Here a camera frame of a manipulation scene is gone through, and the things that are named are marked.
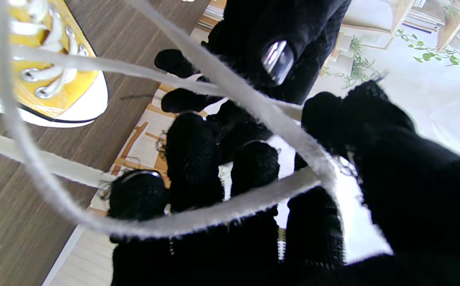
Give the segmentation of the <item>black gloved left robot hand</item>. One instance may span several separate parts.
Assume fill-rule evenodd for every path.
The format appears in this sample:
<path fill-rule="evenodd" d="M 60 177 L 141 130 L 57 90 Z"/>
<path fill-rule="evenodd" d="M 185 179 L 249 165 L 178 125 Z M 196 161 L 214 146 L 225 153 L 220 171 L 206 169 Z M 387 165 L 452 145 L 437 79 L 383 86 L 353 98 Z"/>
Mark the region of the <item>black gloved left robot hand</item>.
<path fill-rule="evenodd" d="M 223 20 L 201 46 L 262 94 L 302 105 L 335 47 L 350 3 L 351 0 L 227 0 Z M 266 56 L 273 52 L 275 44 L 285 44 L 279 46 L 279 55 L 286 59 L 266 64 Z M 177 49 L 159 52 L 155 66 L 183 79 L 201 73 Z M 163 96 L 161 109 L 168 113 L 201 112 L 223 99 L 177 88 Z M 245 143 L 267 141 L 273 136 L 232 100 L 223 103 L 208 120 L 216 129 L 223 163 L 232 161 Z"/>

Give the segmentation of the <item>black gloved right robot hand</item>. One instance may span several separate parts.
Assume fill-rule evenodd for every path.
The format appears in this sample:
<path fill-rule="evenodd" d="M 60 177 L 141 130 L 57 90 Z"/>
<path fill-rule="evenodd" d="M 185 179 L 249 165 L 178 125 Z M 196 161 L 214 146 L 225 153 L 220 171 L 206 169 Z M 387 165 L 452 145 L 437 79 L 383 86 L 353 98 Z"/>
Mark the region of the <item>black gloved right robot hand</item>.
<path fill-rule="evenodd" d="M 335 199 L 316 186 L 288 201 L 282 262 L 271 207 L 179 238 L 111 235 L 111 285 L 460 286 L 460 155 L 419 136 L 373 80 L 311 97 L 301 125 L 356 168 L 391 255 L 346 264 Z"/>

